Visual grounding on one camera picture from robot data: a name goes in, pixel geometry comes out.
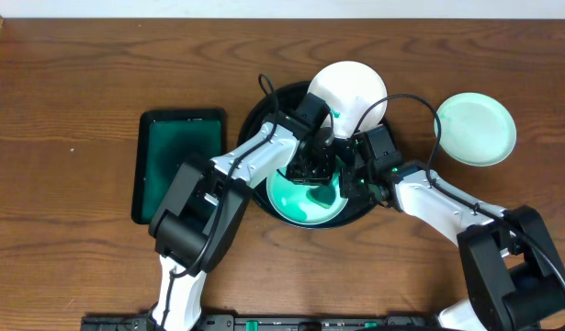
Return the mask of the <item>green sponge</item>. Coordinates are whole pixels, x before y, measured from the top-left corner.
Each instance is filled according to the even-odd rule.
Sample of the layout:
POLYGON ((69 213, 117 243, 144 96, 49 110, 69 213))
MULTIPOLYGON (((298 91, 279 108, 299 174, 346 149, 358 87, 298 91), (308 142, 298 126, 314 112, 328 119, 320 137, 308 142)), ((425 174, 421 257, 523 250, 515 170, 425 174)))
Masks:
POLYGON ((331 209, 341 199, 334 185, 310 188, 306 197, 310 202, 324 209, 331 209))

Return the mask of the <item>mint green plate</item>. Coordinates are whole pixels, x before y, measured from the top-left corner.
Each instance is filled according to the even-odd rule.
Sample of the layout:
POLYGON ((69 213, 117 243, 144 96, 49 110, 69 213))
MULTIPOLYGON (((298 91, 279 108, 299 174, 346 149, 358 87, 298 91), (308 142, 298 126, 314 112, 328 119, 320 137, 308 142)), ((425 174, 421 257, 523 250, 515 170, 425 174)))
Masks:
MULTIPOLYGON (((345 165, 339 159, 332 180, 327 185, 334 185, 340 195, 339 175, 341 168, 345 165)), ((348 199, 339 199, 331 209, 321 208, 310 202, 306 193, 310 188, 319 185, 294 184, 283 178, 279 173, 274 173, 266 179, 266 195, 274 210, 284 221, 289 221, 301 226, 315 226, 330 222, 347 205, 348 199)))
POLYGON ((449 156, 469 166, 494 166, 513 151, 517 130, 507 108, 480 93, 460 93, 437 110, 435 134, 449 156))

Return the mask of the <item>pink white plate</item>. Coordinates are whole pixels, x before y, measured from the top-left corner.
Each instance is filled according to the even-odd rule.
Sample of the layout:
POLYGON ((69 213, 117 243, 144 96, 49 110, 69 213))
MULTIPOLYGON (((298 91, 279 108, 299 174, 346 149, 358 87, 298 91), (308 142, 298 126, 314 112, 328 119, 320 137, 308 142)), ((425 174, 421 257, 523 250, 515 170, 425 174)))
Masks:
POLYGON ((367 131, 378 125, 388 102, 375 106, 363 119, 366 110, 388 95, 384 81, 366 64, 342 61, 324 67, 312 79, 308 92, 321 98, 333 114, 333 134, 348 139, 355 132, 367 131))

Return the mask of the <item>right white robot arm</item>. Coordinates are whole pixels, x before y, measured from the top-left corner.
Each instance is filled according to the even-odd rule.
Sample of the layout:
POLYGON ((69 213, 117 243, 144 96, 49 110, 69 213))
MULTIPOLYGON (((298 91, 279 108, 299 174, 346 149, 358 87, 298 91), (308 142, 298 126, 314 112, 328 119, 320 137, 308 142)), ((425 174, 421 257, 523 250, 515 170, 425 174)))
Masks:
POLYGON ((347 153, 342 196, 418 218, 458 248, 468 297, 437 315, 440 328, 538 330, 565 311, 565 268, 535 209, 485 203, 428 165, 403 162, 384 125, 349 138, 347 153))

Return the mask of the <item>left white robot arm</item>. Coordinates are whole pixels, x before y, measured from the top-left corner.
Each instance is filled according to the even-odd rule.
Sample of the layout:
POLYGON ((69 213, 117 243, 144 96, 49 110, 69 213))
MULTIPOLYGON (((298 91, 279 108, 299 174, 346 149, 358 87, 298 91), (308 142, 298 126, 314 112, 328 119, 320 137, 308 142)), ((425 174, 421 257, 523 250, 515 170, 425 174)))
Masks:
POLYGON ((189 157, 149 224, 162 266, 156 330, 189 330, 200 317, 207 274, 223 259, 254 189, 279 169, 297 185, 331 182, 334 162, 323 152, 333 141, 333 116, 320 97, 307 94, 296 109, 275 108, 258 133, 211 159, 189 157))

